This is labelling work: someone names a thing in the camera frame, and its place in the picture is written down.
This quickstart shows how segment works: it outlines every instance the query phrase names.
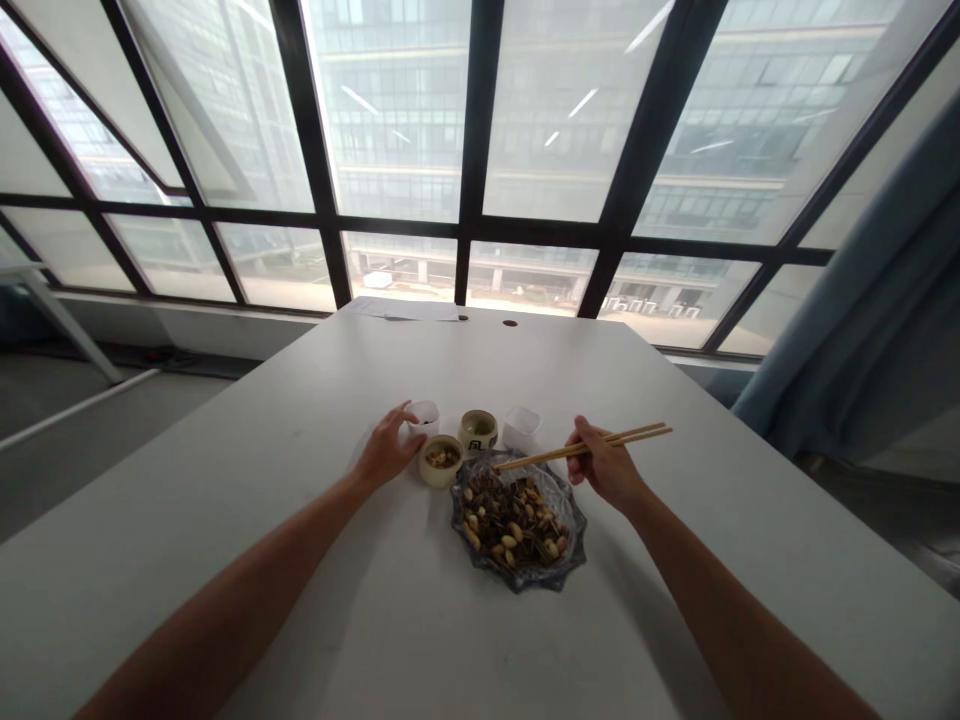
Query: hand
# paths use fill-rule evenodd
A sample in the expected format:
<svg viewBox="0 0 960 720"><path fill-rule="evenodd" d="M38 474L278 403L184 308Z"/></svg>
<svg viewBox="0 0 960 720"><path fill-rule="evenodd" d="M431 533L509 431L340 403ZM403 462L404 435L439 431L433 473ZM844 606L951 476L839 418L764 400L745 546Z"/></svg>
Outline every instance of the hand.
<svg viewBox="0 0 960 720"><path fill-rule="evenodd" d="M579 485L586 478L597 494L620 512L627 511L649 492L649 488L625 447L612 448L603 437L609 430L597 428L587 422L583 415L574 420L576 430L567 440L567 445L586 443L590 452L586 455L573 455L567 458L567 470L570 482Z"/></svg>
<svg viewBox="0 0 960 720"><path fill-rule="evenodd" d="M403 472L407 463L427 440L426 435L414 435L400 445L400 425L404 420L417 422L416 416L405 409L409 404L410 401L407 400L386 414L374 428L373 435L357 461L352 475L370 492L386 485Z"/></svg>

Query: white paper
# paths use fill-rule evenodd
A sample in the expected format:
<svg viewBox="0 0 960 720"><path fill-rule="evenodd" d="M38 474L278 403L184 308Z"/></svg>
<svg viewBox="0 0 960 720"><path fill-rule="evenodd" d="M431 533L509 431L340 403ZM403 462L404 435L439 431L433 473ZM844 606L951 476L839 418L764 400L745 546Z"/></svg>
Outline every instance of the white paper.
<svg viewBox="0 0 960 720"><path fill-rule="evenodd" d="M453 303L395 300L392 298L358 297L340 308L339 312L370 315L387 320L439 320L457 322L460 319Z"/></svg>

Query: window frame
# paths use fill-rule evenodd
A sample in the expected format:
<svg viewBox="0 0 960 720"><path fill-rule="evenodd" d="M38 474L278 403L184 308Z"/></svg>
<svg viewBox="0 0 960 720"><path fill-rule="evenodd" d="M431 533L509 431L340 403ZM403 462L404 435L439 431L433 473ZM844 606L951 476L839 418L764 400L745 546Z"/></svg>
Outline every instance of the window frame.
<svg viewBox="0 0 960 720"><path fill-rule="evenodd" d="M101 4L183 180L183 190L171 190L177 194L185 194L193 206L149 205L99 199L80 172L69 149L60 140L43 109L19 75L15 63L5 52L0 52L0 85L53 168L67 185L71 197L0 193L0 205L83 212L130 279L136 296L180 304L242 307L313 317L325 317L329 313L250 303L238 280L230 256L225 250L216 223L318 230L338 308L352 299L350 278L341 241L341 234L350 231L455 239L457 241L455 301L461 306L466 304L470 249L473 241L598 250L599 254L577 313L581 318L597 317L625 252L755 262L759 263L759 269L719 319L700 348L657 347L672 354L759 362L762 359L760 356L721 352L719 348L782 267L785 265L823 267L830 262L834 254L833 250L802 248L800 242L946 52L960 38L960 0L955 0L776 245L636 237L632 235L633 229L647 195L653 187L654 177L666 153L674 128L680 119L726 9L726 1L676 0L666 20L603 211L596 223L483 214L504 2L505 0L473 0L472 3L466 116L462 139L460 213L457 223L358 217L342 215L338 212L328 162L330 138L325 137L321 123L300 0L271 0L270 6L280 48L283 74L293 104L296 131L306 163L314 212L223 208L204 202L184 151L177 141L163 108L159 93L153 85L121 10L119 0L101 0ZM67 68L62 66L55 53L45 47L42 39L29 28L9 0L0 0L0 7L3 7L17 22L70 87L87 102L88 107L98 115L98 119L114 132L118 141L124 144L125 149L139 162L140 157L136 149L132 145L126 147L126 138L116 131L109 117L92 102L80 83L70 75ZM153 175L145 163L141 163L141 166L148 174ZM227 278L235 302L197 300L156 293L134 257L128 253L106 221L104 216L109 214L199 221ZM30 246L29 240L18 233L2 213L0 213L0 227L8 232L28 257L38 257ZM130 296L129 293L70 287L62 284L49 269L44 271L44 275L50 285L56 288L96 295Z"/></svg>

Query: ceramic cup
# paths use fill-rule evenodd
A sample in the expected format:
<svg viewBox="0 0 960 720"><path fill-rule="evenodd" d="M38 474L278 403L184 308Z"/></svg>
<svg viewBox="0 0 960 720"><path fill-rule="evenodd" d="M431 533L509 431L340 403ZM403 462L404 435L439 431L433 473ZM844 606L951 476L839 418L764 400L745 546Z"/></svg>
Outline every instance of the ceramic cup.
<svg viewBox="0 0 960 720"><path fill-rule="evenodd" d="M427 455L440 450L452 450L457 453L457 461L450 467L435 468L427 462ZM452 435L437 435L427 440L420 448L420 457L418 464L420 467L420 477L423 481L436 490L446 490L453 485L457 479L457 471L463 465L463 445Z"/></svg>
<svg viewBox="0 0 960 720"><path fill-rule="evenodd" d="M511 408L503 422L503 444L526 455L537 454L537 431L540 416L519 405Z"/></svg>
<svg viewBox="0 0 960 720"><path fill-rule="evenodd" d="M457 437L467 451L467 457L473 457L497 444L497 419L486 410L465 412Z"/></svg>
<svg viewBox="0 0 960 720"><path fill-rule="evenodd" d="M440 432L440 410L433 400L418 400L407 405L407 412L416 415L420 422L414 425L407 420L407 428L411 435L426 435L434 437Z"/></svg>

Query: wooden chopsticks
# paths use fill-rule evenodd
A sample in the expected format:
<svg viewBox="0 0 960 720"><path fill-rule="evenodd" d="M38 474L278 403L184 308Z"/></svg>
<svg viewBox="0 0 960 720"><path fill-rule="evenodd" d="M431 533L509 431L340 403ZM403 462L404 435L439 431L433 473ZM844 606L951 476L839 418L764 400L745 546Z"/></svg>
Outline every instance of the wooden chopsticks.
<svg viewBox="0 0 960 720"><path fill-rule="evenodd" d="M621 433L607 435L604 437L604 440L610 447L622 447L627 443L636 442L638 440L646 440L647 438L657 437L658 435L666 435L670 432L673 432L673 428L668 428L665 423L654 423L653 425L646 425L644 427L634 428L633 430L625 430ZM503 463L502 465L494 465L493 469L498 472L501 470L514 470L516 468L526 467L527 465L549 462L550 460L559 460L560 458L570 457L571 455L584 455L588 452L590 452L590 449L585 443L581 442L577 443L576 445L570 445L568 447L551 450L550 452L541 453L540 455L532 455L531 457L512 460L508 463Z"/></svg>

